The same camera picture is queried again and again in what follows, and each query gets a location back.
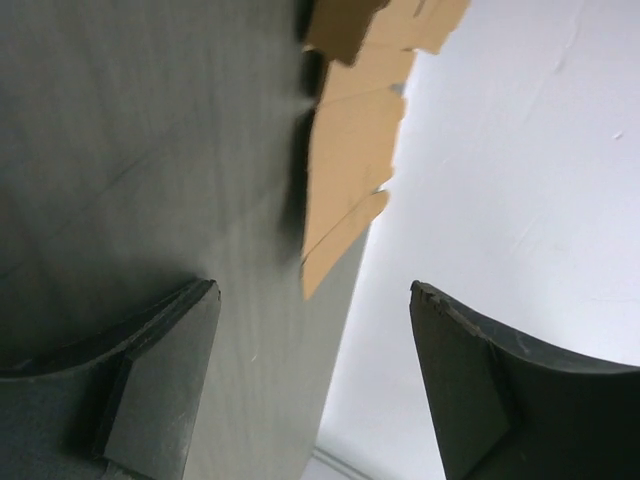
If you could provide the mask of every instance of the brown cardboard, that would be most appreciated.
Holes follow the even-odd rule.
[[[353,65],[375,13],[389,0],[316,0],[307,45]]]
[[[302,280],[309,298],[384,209],[414,48],[438,53],[468,0],[317,0],[308,46],[325,54],[309,144]]]
[[[389,88],[321,104],[309,147],[303,256],[391,178],[404,100]]]
[[[302,264],[302,287],[305,298],[311,297],[333,265],[364,232],[389,201],[381,191],[369,195],[342,219],[318,244]]]
[[[363,44],[439,53],[469,0],[317,0],[307,44],[354,65]]]
[[[363,45],[355,67],[345,66],[340,62],[329,63],[320,103],[334,102],[404,83],[415,56],[412,51]]]

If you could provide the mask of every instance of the white wall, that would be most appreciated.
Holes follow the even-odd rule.
[[[565,348],[640,365],[640,2],[474,0],[421,55],[319,446],[444,478],[408,313],[420,279]]]

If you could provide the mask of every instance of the gray panel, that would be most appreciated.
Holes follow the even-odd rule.
[[[297,3],[0,6],[0,362],[216,279],[188,479],[300,477],[360,261],[303,302]]]

